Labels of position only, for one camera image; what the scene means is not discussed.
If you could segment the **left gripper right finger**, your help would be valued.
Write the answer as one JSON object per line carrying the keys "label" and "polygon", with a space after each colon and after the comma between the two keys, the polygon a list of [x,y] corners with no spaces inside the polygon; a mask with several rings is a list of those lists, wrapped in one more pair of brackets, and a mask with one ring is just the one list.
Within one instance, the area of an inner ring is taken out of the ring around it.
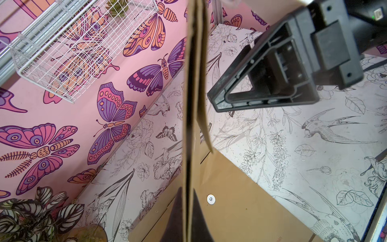
{"label": "left gripper right finger", "polygon": [[200,207],[196,192],[193,193],[192,221],[191,221],[192,242],[214,242],[207,227],[203,212]]}

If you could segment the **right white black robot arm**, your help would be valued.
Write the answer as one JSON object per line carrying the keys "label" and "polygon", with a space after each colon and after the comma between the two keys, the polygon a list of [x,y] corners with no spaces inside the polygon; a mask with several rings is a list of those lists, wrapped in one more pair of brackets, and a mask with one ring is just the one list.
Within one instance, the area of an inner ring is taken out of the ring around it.
{"label": "right white black robot arm", "polygon": [[219,113],[314,104],[318,85],[360,82],[362,54],[386,41],[386,1],[313,1],[244,47],[207,97]]}

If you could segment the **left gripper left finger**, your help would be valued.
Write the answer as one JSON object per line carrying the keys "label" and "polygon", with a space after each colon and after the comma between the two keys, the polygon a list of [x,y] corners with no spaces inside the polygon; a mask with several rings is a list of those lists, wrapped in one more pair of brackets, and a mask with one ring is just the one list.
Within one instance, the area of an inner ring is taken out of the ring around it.
{"label": "left gripper left finger", "polygon": [[177,191],[167,227],[160,241],[183,242],[182,187]]}

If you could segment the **kraft file bag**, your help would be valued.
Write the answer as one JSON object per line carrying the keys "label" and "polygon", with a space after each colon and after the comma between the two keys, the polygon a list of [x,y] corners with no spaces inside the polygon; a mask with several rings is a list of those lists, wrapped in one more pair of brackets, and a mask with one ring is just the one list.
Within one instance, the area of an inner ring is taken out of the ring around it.
{"label": "kraft file bag", "polygon": [[191,241],[193,192],[197,197],[201,178],[200,136],[212,148],[206,117],[205,77],[208,41],[205,1],[188,2],[187,43],[183,96],[182,223],[183,241]]}
{"label": "kraft file bag", "polygon": [[[200,165],[197,192],[215,242],[317,242],[319,237],[218,151]],[[161,242],[182,175],[167,186],[128,237]]]}

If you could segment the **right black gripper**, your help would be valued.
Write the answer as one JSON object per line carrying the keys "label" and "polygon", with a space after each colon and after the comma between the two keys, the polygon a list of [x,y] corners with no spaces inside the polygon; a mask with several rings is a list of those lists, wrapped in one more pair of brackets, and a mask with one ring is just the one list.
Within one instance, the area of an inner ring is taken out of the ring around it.
{"label": "right black gripper", "polygon": [[364,77],[344,1],[299,6],[247,45],[207,93],[219,112],[309,105]]}

